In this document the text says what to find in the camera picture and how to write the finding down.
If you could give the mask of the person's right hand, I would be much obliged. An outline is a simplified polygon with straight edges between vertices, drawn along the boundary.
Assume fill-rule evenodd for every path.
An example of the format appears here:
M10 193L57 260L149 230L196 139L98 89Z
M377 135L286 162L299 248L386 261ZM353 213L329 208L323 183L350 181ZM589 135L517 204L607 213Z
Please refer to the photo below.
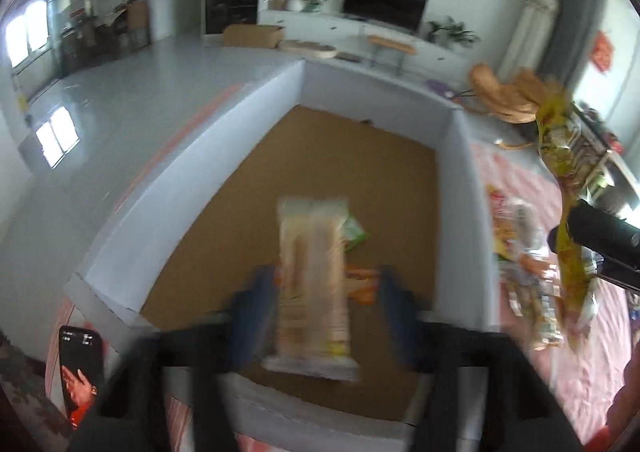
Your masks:
M639 411L639 347L624 369L624 384L606 413L606 424L585 445L584 451L606 451Z

